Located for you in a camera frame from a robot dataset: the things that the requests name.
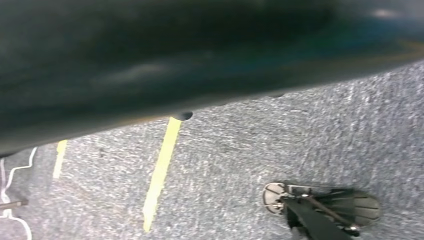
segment gray floor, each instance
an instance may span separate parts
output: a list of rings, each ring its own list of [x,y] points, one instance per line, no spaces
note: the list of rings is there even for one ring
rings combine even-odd
[[[150,233],[142,208],[167,119],[72,139],[52,179],[56,145],[9,194],[35,240],[288,240],[261,207],[272,181],[354,186],[384,216],[365,240],[424,236],[424,63],[351,82],[196,111],[183,123]],[[6,160],[23,165],[29,151]],[[25,239],[0,219],[2,240]]]

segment yellow stripe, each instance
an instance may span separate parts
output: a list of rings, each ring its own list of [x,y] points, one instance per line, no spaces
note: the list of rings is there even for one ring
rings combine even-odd
[[[171,161],[171,156],[177,141],[178,131],[180,130],[181,121],[173,117],[169,119],[168,127],[166,128],[165,136],[163,137],[162,147],[159,152],[159,157],[154,167],[153,175],[151,176],[150,187],[147,191],[147,196],[144,202],[143,229],[149,232],[152,227],[152,222],[158,207],[158,199],[164,188],[165,177],[167,176],[168,166]]]
[[[61,175],[62,163],[64,162],[64,156],[66,151],[68,140],[62,140],[57,144],[57,157],[56,163],[54,164],[53,178],[58,179]]]

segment gray carpet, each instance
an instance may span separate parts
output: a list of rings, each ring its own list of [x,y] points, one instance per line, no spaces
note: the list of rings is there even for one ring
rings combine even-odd
[[[69,141],[52,179],[56,145],[17,174],[10,195],[35,240],[288,240],[283,219],[261,207],[266,183],[353,186],[384,215],[364,240],[424,236],[424,63],[280,98],[195,111],[183,123],[157,216],[142,208],[167,119]],[[7,160],[22,165],[29,151]],[[2,240],[23,238],[0,219]]]

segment black curved surface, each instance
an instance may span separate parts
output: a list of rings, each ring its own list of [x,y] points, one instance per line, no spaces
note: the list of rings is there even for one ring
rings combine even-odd
[[[0,0],[0,154],[424,58],[422,0]]]

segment white cable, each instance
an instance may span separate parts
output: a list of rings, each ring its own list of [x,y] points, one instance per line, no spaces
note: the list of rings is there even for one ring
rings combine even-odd
[[[0,173],[1,173],[0,198],[3,201],[4,204],[8,204],[8,203],[11,202],[11,199],[7,195],[6,191],[12,185],[12,180],[13,180],[15,171],[16,170],[19,170],[19,169],[28,169],[28,168],[31,168],[33,166],[34,155],[36,154],[36,151],[37,151],[37,147],[34,147],[32,149],[31,155],[29,156],[28,165],[26,165],[26,166],[18,166],[18,167],[12,168],[12,170],[10,171],[9,177],[7,178],[7,183],[6,183],[5,158],[2,158],[0,160]],[[14,217],[13,216],[12,209],[5,209],[5,210],[3,210],[3,215],[1,215],[0,218],[10,219],[12,221],[19,222],[20,224],[22,224],[23,228],[25,229],[26,240],[32,240],[33,239],[33,234],[31,232],[31,228],[28,225],[28,223],[25,220],[21,219],[21,218]]]

